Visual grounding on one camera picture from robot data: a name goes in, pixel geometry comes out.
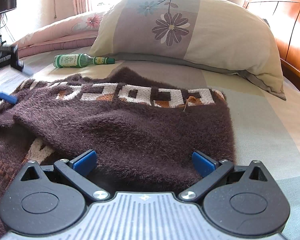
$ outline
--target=flower print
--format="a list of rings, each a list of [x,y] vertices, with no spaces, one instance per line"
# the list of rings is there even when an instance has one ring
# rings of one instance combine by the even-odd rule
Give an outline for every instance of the flower print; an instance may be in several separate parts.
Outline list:
[[[100,17],[98,14],[95,14],[93,17],[88,17],[86,21],[87,26],[92,29],[96,29],[100,26]]]
[[[154,3],[154,1],[148,3],[148,2],[145,2],[145,4],[143,5],[139,5],[139,8],[138,8],[138,13],[143,13],[145,16],[148,15],[148,13],[150,14],[153,14],[153,11],[156,10],[157,8],[157,5],[156,3]]]
[[[161,43],[166,42],[167,46],[171,46],[173,41],[179,43],[181,36],[189,34],[186,29],[190,26],[188,18],[182,18],[181,13],[175,14],[173,17],[171,13],[167,12],[161,15],[161,19],[157,19],[155,23],[158,25],[152,29],[155,33],[155,40],[161,40]]]

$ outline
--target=bottle label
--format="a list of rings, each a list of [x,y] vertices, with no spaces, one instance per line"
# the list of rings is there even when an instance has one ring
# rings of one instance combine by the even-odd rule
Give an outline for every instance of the bottle label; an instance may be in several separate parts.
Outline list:
[[[60,55],[57,63],[62,67],[80,66],[79,56],[80,54]]]
[[[93,63],[94,63],[94,65],[105,64],[106,58],[105,57],[95,57],[95,58],[93,58]]]

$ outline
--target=brown towel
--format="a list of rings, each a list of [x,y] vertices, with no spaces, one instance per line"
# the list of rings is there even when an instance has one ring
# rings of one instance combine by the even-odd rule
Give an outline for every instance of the brown towel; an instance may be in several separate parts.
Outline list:
[[[89,179],[111,193],[178,193],[201,178],[191,162],[195,149],[233,159],[219,91],[178,90],[128,68],[102,80],[75,75],[60,82],[28,80],[15,92],[17,105],[0,105],[0,198],[22,162],[52,164],[87,149],[98,154]]]

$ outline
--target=blue flower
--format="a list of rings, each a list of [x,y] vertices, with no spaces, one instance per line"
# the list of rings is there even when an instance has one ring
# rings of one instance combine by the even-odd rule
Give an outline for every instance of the blue flower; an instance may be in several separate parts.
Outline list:
[[[157,8],[157,3],[154,3],[154,1],[151,1],[150,3],[145,2],[143,5],[139,5],[139,8],[137,9],[138,13],[143,13],[145,16],[148,15],[148,13],[153,14],[153,11]]]

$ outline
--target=pink blanket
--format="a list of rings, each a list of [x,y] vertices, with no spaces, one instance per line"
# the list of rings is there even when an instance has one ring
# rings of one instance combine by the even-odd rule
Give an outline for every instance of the pink blanket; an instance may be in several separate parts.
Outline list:
[[[102,17],[109,9],[110,5],[100,5],[95,11],[54,22],[25,35],[15,42],[19,47],[19,57],[92,46],[98,36]]]

